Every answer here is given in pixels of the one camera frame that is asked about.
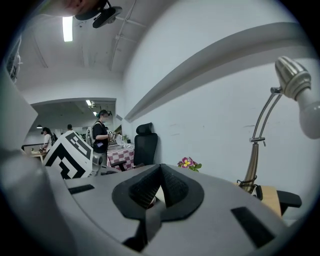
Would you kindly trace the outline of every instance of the standing person in black shirt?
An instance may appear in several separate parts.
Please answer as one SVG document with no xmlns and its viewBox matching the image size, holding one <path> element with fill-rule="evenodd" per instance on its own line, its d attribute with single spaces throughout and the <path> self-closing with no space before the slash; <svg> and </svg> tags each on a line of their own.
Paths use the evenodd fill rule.
<svg viewBox="0 0 320 256">
<path fill-rule="evenodd" d="M 99 118 L 98 121 L 92 127 L 92 135 L 95 140 L 93 143 L 93 151 L 102 155 L 102 165 L 107 165 L 107 150 L 108 144 L 110 141 L 110 137 L 107 132 L 107 127 L 105 127 L 104 123 L 109 118 L 109 113 L 103 109 L 97 115 Z"/>
</svg>

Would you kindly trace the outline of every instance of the white shirt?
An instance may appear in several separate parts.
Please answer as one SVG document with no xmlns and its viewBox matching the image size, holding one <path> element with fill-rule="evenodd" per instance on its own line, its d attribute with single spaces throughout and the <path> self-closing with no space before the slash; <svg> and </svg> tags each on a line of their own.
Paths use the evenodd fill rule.
<svg viewBox="0 0 320 256">
<path fill-rule="evenodd" d="M 50 134 L 46 134 L 46 135 L 44 136 L 44 144 L 45 144 L 45 145 L 48 145 L 48 146 L 46 147 L 46 149 L 45 149 L 45 152 L 48 152 L 48 151 L 51 149 L 51 147 L 52 147 L 52 140 L 51 140 L 51 135 L 50 135 Z"/>
</svg>

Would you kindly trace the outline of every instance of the checkered tablecloth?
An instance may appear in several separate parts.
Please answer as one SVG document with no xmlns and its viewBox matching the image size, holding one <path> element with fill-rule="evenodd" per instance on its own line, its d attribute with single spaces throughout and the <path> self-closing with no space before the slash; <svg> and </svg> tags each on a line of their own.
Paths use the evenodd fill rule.
<svg viewBox="0 0 320 256">
<path fill-rule="evenodd" d="M 111 164 L 120 161 L 126 161 L 123 165 L 124 169 L 130 170 L 134 167 L 135 145 L 131 144 L 130 148 L 122 148 L 120 145 L 110 146 L 107 150 L 106 165 L 111 167 Z"/>
</svg>

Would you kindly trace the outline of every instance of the office chair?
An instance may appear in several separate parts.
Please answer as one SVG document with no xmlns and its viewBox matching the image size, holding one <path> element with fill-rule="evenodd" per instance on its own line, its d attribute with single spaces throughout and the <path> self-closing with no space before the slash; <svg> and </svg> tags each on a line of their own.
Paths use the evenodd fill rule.
<svg viewBox="0 0 320 256">
<path fill-rule="evenodd" d="M 134 158 L 133 164 L 134 169 L 152 165 L 154 163 L 154 156 L 156 152 L 156 147 L 158 143 L 158 135 L 152 133 L 152 122 L 139 125 L 136 128 L 137 136 L 134 137 Z M 124 164 L 127 161 L 120 161 L 111 164 L 111 167 L 119 166 L 122 172 L 126 171 Z"/>
</svg>

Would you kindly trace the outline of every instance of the ceiling light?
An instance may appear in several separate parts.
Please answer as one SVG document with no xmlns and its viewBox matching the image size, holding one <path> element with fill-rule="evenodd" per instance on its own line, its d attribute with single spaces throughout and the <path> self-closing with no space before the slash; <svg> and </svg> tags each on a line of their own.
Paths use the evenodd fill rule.
<svg viewBox="0 0 320 256">
<path fill-rule="evenodd" d="M 73 17 L 62 17 L 63 39 L 65 42 L 71 42 L 73 40 L 72 20 Z"/>
</svg>

